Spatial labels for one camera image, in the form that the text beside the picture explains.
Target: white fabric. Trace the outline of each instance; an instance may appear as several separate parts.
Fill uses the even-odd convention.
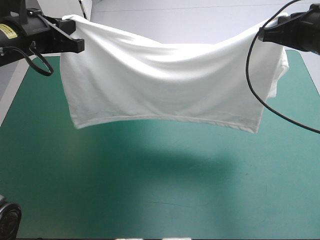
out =
[[[76,128],[121,120],[208,123],[256,133],[263,106],[249,90],[246,58],[262,23],[218,44],[162,44],[77,15],[71,36],[85,51],[63,53],[61,79]],[[280,45],[256,42],[252,85],[274,97],[288,69]]]

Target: green cutting mat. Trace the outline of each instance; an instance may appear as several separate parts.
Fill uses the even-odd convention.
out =
[[[320,128],[304,62],[269,101]],[[0,193],[21,238],[320,238],[320,135],[268,111],[258,134],[136,120],[76,130],[59,75],[29,70],[0,127]]]

